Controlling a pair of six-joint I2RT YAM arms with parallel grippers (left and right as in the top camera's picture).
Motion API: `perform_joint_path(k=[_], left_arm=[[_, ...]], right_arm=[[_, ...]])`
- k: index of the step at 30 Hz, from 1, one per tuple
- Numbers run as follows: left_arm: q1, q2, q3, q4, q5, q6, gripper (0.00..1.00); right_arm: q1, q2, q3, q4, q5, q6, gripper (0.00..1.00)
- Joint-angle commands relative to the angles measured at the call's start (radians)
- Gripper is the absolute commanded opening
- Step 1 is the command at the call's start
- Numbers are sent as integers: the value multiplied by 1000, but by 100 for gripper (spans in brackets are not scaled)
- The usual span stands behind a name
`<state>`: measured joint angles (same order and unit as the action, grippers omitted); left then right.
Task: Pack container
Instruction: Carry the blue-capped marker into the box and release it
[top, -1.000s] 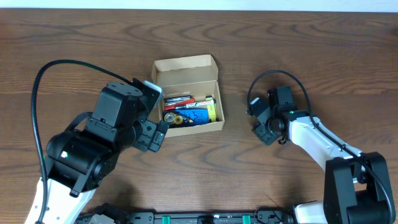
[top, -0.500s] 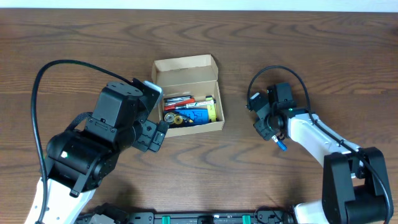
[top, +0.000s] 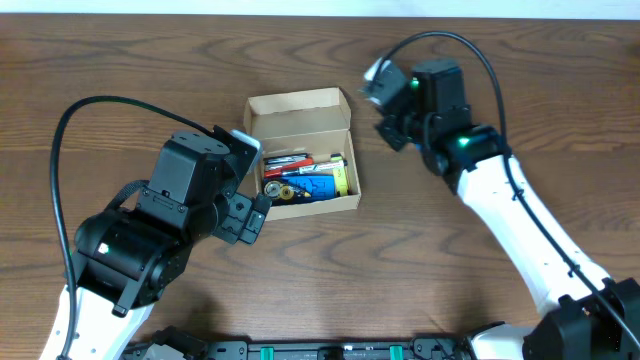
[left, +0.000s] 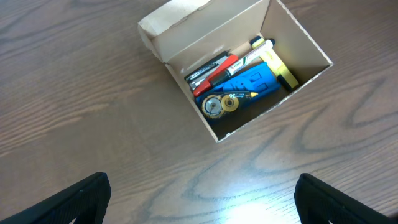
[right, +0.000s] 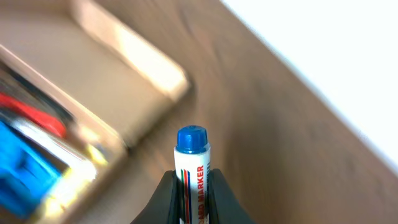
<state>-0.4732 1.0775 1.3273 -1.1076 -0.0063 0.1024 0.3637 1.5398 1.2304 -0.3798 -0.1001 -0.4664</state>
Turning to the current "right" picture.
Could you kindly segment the black whiteboard marker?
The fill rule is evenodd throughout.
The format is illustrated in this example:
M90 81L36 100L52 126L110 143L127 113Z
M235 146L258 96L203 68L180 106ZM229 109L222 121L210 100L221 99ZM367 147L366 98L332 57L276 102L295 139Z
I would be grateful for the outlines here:
M24 118L16 118L11 120L9 125L71 168L85 171L90 178L96 176L96 168L89 159L65 141L46 132L33 122Z

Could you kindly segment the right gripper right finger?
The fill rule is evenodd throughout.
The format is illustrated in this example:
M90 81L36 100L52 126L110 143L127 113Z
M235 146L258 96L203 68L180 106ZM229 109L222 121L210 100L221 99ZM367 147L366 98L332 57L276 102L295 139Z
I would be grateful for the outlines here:
M254 224L240 206L219 169L210 171L209 218L211 224Z

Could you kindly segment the blue whiteboard marker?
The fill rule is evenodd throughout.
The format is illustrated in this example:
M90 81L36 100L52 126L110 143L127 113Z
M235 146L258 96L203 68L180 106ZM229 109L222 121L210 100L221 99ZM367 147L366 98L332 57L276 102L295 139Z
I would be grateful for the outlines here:
M174 161L180 223L209 223L210 149L205 128L190 125L177 132Z

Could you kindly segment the blue plastic case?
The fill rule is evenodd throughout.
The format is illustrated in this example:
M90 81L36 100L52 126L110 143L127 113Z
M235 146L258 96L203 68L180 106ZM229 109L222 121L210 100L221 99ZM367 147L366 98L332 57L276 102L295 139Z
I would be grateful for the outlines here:
M1 123L1 206L28 217L59 178L48 160Z

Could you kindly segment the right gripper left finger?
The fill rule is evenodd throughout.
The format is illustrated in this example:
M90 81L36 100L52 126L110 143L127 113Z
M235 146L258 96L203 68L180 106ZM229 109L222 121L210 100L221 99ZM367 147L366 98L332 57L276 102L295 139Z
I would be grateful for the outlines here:
M131 224L177 223L180 223L177 176L175 171L169 170L164 173L149 202Z

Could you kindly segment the yellow highlighter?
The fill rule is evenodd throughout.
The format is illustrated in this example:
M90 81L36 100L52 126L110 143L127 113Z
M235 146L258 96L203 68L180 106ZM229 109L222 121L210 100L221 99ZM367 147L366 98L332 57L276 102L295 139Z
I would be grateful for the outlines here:
M95 166L97 174L90 178L85 171L77 171L66 165L57 183L46 194L39 208L31 217L32 223L67 223L82 211L90 194L94 191L102 171L108 165L101 145L101 136L83 124L71 124L67 135L59 138L65 141Z

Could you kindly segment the cardboard box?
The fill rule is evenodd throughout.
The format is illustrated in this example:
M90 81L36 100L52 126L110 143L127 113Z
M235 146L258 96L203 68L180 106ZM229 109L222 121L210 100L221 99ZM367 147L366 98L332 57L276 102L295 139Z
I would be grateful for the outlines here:
M108 165L81 215L117 176L129 150L189 89L184 69L96 1L2 1L1 93L101 136ZM59 172L66 165L1 123ZM1 206L2 223L32 223Z

